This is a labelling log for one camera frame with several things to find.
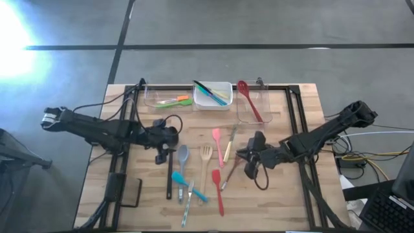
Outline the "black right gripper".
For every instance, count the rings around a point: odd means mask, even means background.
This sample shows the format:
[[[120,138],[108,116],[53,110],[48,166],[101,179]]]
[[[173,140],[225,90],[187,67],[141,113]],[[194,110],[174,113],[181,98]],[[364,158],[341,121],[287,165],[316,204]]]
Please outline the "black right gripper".
[[[256,131],[248,140],[247,147],[236,151],[241,159],[247,162],[245,173],[250,179],[255,179],[258,173],[257,166],[274,169],[276,165],[285,162],[285,154],[281,148],[266,144],[266,138],[261,131]]]

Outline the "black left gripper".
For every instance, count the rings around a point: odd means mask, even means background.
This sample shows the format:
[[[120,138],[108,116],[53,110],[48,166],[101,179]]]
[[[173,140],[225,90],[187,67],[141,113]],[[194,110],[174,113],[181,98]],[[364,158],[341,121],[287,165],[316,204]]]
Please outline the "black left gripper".
[[[164,134],[166,123],[164,119],[157,119],[153,121],[151,127],[144,128],[144,131],[147,135],[148,146],[151,148],[156,148],[158,154],[155,156],[155,164],[165,163],[167,160],[167,155],[169,153],[168,146],[176,146],[179,142],[179,132],[175,127],[166,128],[167,145],[166,138]]]

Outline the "grey silicone spoon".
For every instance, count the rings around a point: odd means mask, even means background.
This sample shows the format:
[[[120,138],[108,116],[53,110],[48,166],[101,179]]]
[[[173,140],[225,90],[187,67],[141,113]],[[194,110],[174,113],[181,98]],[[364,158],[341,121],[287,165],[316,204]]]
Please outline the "grey silicone spoon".
[[[179,160],[179,164],[180,164],[180,174],[183,176],[184,175],[184,167],[186,165],[186,161],[188,160],[189,157],[189,151],[188,151],[188,147],[187,145],[181,145],[178,149],[178,160]],[[181,205],[183,200],[184,200],[184,194],[183,194],[183,185],[179,185],[179,191],[178,191],[178,202]]]

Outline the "red silicone spatula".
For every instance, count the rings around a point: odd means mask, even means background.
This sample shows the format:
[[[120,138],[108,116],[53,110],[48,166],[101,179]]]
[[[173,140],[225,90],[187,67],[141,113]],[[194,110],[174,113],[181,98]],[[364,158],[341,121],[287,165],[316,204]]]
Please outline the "red silicone spatula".
[[[213,170],[212,171],[212,180],[214,184],[216,185],[217,190],[217,200],[219,205],[219,213],[223,217],[224,216],[224,206],[223,206],[223,200],[221,197],[221,189],[220,189],[220,182],[221,182],[221,174],[219,170]]]

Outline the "teal silicone spatula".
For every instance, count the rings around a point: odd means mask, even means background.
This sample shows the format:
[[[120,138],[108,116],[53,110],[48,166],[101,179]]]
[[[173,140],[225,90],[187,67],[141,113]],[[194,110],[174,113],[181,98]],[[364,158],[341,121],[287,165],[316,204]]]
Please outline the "teal silicone spatula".
[[[181,184],[183,186],[187,186],[189,187],[190,184],[187,183],[184,179],[184,177],[177,171],[174,171],[171,175],[171,178],[173,181],[175,181],[178,184]],[[207,203],[208,202],[208,198],[203,195],[200,191],[198,191],[196,188],[193,188],[193,193],[203,202]]]

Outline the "black plastic ladle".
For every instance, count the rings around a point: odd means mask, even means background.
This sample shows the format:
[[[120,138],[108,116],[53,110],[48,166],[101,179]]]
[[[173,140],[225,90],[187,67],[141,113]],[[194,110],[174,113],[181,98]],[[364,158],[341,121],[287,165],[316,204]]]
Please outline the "black plastic ladle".
[[[175,150],[174,149],[169,149],[169,153],[168,153],[168,180],[167,180],[167,189],[166,189],[166,199],[170,200],[172,198],[172,173],[173,173],[173,154],[174,154]]]

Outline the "clear plastic bin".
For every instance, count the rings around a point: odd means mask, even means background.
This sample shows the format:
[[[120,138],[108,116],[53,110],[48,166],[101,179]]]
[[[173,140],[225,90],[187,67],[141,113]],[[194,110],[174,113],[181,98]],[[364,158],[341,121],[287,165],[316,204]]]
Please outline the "clear plastic bin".
[[[246,124],[269,123],[272,120],[272,114],[270,112],[268,85],[254,80],[246,80],[245,82],[250,89],[250,98],[261,115],[263,122],[257,121],[248,100],[239,92],[236,85],[235,105],[239,121]]]
[[[189,99],[193,100],[193,86],[192,85],[147,85],[144,91],[144,103],[148,107],[152,107],[156,110],[166,110],[173,108],[189,108],[192,105],[177,106],[169,108],[156,108],[158,101],[167,100],[170,98],[176,98],[180,95],[188,95]]]

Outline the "teal handled kitchen knife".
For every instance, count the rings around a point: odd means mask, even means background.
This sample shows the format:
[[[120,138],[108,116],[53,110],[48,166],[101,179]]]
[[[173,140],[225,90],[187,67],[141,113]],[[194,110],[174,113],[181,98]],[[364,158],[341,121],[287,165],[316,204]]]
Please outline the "teal handled kitchen knife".
[[[211,99],[216,101],[219,105],[224,106],[226,105],[226,102],[224,100],[221,100],[219,97],[217,97],[215,94],[213,94],[207,87],[205,87],[202,83],[194,80],[194,84],[203,92],[205,95],[209,96]]]

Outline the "yellow handled kitchen knife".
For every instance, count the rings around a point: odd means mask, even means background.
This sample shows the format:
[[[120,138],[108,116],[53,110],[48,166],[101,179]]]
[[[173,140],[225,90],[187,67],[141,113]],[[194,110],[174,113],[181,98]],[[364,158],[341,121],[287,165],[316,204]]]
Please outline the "yellow handled kitchen knife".
[[[220,92],[220,91],[217,91],[217,90],[214,90],[214,89],[210,89],[210,91],[211,91],[213,94],[215,94],[215,95],[217,95],[217,96],[219,96],[219,97],[221,97],[221,98],[224,98],[224,99],[229,99],[229,98],[230,98],[227,94],[222,93],[222,92]]]

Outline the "red slotted spoon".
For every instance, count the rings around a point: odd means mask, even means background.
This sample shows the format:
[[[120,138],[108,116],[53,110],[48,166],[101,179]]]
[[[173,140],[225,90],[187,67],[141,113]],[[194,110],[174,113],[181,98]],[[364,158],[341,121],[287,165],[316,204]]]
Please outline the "red slotted spoon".
[[[239,92],[244,95],[246,97],[246,99],[248,100],[250,107],[252,108],[252,111],[257,119],[258,122],[263,122],[263,119],[261,118],[261,115],[259,114],[259,112],[257,111],[255,105],[253,104],[251,98],[250,98],[250,89],[248,87],[248,84],[243,81],[240,80],[237,83],[237,88],[239,90]]]

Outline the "wooden slotted spatula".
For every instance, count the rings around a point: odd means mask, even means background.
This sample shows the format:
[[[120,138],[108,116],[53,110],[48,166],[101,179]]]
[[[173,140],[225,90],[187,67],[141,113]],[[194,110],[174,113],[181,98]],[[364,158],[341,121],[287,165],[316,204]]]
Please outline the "wooden slotted spatula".
[[[213,148],[210,145],[203,145],[200,148],[200,156],[202,162],[201,168],[201,179],[200,179],[200,193],[204,194],[205,186],[206,186],[206,174],[208,169],[208,163],[212,157]]]

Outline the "white plastic bin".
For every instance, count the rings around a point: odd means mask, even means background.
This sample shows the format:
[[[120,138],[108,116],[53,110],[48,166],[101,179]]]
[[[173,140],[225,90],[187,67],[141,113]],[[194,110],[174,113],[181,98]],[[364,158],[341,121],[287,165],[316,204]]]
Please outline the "white plastic bin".
[[[198,87],[194,87],[193,91],[193,101],[195,107],[198,110],[209,110],[209,111],[227,111],[230,109],[233,102],[233,86],[230,82],[208,82],[200,81],[205,87],[209,90],[214,89],[222,93],[227,94],[230,98],[224,99],[219,97],[221,100],[226,102],[226,105],[221,106],[216,101],[211,99],[209,96],[205,95]]]

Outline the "black power box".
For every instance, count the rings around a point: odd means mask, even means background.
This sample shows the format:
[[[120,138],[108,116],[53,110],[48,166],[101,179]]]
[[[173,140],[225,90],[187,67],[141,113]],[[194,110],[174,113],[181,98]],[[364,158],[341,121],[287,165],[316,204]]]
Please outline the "black power box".
[[[349,169],[357,169],[357,168],[364,168],[366,166],[366,161],[364,160],[343,160],[339,156],[335,156],[336,165],[339,169],[342,168],[349,168]]]

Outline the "black laptop computer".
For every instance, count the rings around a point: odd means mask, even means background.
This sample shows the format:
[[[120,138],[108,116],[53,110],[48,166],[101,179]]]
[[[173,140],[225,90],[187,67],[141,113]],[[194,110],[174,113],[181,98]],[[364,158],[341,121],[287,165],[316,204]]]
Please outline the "black laptop computer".
[[[414,143],[397,178],[374,189],[360,219],[375,233],[414,233]]]

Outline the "black side stand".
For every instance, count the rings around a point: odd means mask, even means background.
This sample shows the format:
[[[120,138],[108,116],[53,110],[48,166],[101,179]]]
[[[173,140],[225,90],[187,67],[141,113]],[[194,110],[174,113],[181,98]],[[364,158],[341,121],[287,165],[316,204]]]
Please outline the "black side stand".
[[[31,152],[0,128],[0,233],[3,233],[14,201],[20,195],[34,165],[49,169],[52,161]]]

